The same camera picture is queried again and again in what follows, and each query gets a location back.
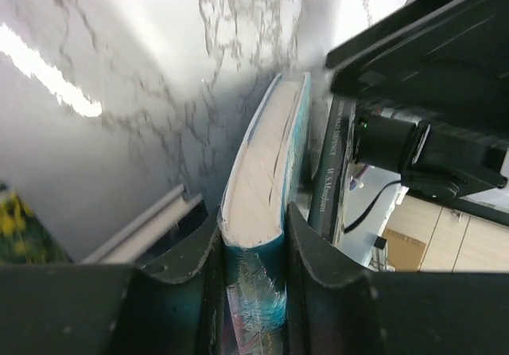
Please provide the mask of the teal ocean cover book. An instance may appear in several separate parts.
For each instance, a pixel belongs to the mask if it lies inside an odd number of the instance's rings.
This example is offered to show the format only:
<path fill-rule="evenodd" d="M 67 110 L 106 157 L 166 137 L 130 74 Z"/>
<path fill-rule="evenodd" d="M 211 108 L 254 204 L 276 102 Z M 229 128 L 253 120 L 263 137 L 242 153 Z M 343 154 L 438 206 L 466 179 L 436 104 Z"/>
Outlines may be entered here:
<path fill-rule="evenodd" d="M 226 289 L 241 354 L 283 354 L 286 210 L 308 142 L 309 73 L 276 75 L 235 158 L 218 214 Z"/>

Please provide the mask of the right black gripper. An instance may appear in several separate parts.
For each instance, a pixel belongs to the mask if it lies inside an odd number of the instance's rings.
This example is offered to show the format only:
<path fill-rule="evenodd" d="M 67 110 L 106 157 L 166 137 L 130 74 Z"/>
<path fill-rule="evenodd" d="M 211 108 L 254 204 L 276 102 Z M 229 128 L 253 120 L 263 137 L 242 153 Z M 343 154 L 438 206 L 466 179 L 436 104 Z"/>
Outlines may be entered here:
<path fill-rule="evenodd" d="M 331 91 L 395 103 L 506 103 L 508 0 L 414 0 L 330 51 Z"/>

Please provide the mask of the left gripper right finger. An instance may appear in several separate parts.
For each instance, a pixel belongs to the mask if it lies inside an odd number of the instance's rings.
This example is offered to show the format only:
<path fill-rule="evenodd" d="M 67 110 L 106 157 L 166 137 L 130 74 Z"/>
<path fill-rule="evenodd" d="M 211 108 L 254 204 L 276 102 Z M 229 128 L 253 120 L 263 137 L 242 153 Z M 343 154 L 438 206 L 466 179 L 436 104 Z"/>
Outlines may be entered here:
<path fill-rule="evenodd" d="M 292 354 L 505 354 L 505 273 L 375 272 L 286 213 Z"/>

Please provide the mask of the aluminium mounting rail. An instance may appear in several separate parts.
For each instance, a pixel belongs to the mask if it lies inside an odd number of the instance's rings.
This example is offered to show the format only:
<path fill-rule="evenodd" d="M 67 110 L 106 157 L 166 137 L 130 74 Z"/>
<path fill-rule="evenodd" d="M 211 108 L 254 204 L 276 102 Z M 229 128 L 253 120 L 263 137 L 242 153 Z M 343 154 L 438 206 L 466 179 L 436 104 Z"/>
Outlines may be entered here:
<path fill-rule="evenodd" d="M 198 193 L 189 197 L 179 184 L 81 263 L 133 263 L 203 200 Z"/>

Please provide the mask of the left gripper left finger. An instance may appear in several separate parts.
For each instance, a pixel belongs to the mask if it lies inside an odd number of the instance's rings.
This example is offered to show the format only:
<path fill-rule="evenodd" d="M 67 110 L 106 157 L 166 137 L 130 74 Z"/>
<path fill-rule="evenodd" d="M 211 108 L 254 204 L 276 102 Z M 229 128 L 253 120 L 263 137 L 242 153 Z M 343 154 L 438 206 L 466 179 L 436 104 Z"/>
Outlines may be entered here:
<path fill-rule="evenodd" d="M 225 297 L 216 218 L 209 213 L 142 267 L 3 260 L 2 353 L 221 353 Z"/>

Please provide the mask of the black moon sixpence book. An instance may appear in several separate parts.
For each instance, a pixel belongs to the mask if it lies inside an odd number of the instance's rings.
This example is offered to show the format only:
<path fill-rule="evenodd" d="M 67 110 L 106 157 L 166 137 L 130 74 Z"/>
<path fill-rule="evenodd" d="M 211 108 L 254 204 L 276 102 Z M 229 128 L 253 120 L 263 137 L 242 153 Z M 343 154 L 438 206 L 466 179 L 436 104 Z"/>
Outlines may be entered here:
<path fill-rule="evenodd" d="M 334 96 L 324 143 L 313 183 L 309 226 L 336 246 L 344 232 L 344 199 L 348 193 L 349 165 L 354 140 L 355 103 Z"/>

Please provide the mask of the green forest cover book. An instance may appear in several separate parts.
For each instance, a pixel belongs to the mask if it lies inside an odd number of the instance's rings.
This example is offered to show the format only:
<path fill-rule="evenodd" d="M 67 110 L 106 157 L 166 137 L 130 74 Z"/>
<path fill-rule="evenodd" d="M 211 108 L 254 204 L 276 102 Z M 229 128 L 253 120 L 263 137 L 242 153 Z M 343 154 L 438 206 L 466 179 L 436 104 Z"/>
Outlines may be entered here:
<path fill-rule="evenodd" d="M 33 210 L 1 182 L 1 265 L 72 263 Z"/>

